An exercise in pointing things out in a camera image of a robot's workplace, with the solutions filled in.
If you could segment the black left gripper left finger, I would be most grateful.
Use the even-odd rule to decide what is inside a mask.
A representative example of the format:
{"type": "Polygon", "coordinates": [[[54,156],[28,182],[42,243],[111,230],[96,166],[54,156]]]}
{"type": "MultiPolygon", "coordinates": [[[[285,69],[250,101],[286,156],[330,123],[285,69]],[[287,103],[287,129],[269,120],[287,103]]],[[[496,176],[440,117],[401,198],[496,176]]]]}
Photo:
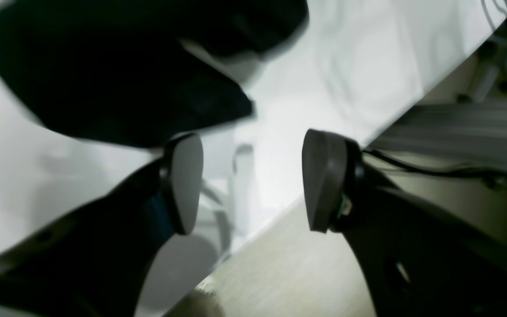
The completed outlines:
{"type": "Polygon", "coordinates": [[[0,253],[0,305],[45,317],[132,317],[156,254],[195,228],[202,171],[198,134],[170,140],[107,195],[0,253]]]}

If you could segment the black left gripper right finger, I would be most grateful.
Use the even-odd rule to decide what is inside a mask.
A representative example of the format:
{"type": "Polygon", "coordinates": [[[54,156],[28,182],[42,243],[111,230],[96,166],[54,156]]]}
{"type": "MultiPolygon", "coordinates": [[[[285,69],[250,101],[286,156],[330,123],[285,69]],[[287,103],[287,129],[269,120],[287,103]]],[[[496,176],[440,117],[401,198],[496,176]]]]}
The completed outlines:
{"type": "Polygon", "coordinates": [[[378,317],[507,317],[507,247],[400,189],[357,142],[308,130],[302,180],[310,230],[342,233],[378,317]]]}

